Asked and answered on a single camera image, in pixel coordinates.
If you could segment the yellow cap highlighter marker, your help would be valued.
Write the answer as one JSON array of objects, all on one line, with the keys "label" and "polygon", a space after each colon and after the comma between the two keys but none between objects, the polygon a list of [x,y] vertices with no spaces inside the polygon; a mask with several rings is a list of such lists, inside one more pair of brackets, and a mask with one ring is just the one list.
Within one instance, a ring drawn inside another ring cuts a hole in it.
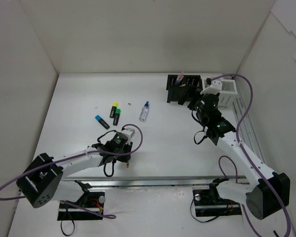
[{"label": "yellow cap highlighter marker", "polygon": [[113,102],[112,107],[111,107],[111,111],[110,111],[110,118],[114,118],[114,114],[116,112],[117,107],[118,107],[118,103]]}]

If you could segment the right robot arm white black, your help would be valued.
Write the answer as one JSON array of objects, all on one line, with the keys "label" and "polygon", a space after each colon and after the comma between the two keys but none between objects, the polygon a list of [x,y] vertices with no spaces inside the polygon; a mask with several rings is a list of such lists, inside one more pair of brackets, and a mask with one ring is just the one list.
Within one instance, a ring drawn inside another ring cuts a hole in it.
[{"label": "right robot arm white black", "polygon": [[241,185],[228,178],[217,178],[210,184],[208,197],[213,203],[224,199],[247,206],[251,214],[262,220],[279,210],[285,210],[290,198],[290,180],[285,173],[277,174],[263,163],[240,139],[236,128],[218,110],[219,94],[202,92],[193,85],[185,86],[178,104],[190,99],[188,108],[196,112],[203,127],[204,139],[210,139],[222,149],[249,184]]}]

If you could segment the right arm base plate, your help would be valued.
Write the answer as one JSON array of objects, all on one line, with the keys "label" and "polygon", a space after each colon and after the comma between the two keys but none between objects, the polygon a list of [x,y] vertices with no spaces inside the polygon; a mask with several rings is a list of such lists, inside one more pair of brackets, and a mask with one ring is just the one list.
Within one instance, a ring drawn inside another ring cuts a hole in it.
[{"label": "right arm base plate", "polygon": [[190,213],[195,220],[208,223],[220,217],[241,216],[242,210],[235,201],[214,200],[209,185],[193,185]]}]

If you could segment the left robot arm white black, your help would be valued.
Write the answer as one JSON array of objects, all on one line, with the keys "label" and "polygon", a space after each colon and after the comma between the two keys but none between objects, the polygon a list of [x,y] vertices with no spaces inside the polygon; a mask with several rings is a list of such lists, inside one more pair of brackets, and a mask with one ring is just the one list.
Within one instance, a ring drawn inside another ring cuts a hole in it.
[{"label": "left robot arm white black", "polygon": [[42,207],[51,200],[71,201],[77,207],[83,207],[89,201],[87,186],[77,180],[67,183],[64,179],[88,168],[101,167],[108,163],[114,165],[117,161],[127,163],[130,155],[125,154],[132,150],[131,140],[134,134],[135,130],[131,128],[117,131],[104,145],[93,144],[86,150],[70,155],[73,159],[59,164],[52,164],[54,158],[48,154],[40,154],[25,171],[45,164],[49,166],[18,179],[16,184],[33,208]]}]

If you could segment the green cap highlighter marker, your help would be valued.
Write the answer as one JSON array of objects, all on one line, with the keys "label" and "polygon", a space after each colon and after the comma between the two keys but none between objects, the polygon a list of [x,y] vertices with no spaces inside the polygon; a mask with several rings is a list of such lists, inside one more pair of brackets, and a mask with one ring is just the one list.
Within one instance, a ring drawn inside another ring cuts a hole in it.
[{"label": "green cap highlighter marker", "polygon": [[113,117],[113,125],[114,126],[118,125],[119,118],[120,118],[120,113],[121,113],[121,109],[117,108],[115,113],[114,113],[114,117]]}]

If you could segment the small blue cap spray bottle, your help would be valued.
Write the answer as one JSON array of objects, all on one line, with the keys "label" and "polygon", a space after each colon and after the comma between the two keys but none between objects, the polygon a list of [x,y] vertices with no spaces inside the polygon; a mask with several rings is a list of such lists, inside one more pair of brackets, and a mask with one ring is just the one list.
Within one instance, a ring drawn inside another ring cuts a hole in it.
[{"label": "small blue cap spray bottle", "polygon": [[149,111],[149,101],[146,101],[146,103],[144,104],[144,106],[142,108],[140,117],[139,117],[140,121],[142,121],[142,122],[146,121],[147,116],[148,116],[148,111]]}]

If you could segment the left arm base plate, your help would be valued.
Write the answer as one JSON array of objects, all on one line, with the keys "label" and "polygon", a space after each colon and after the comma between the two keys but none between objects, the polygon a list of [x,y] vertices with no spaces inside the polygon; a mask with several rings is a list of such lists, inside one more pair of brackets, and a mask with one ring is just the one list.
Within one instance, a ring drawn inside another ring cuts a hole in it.
[{"label": "left arm base plate", "polygon": [[[90,192],[88,195],[83,195],[77,202],[76,205],[82,206],[91,211],[103,214],[105,202],[105,192],[96,191]],[[59,204],[57,221],[91,221],[91,220],[102,220],[103,217],[98,217],[91,213],[85,212],[79,208],[69,206],[63,203]]]}]

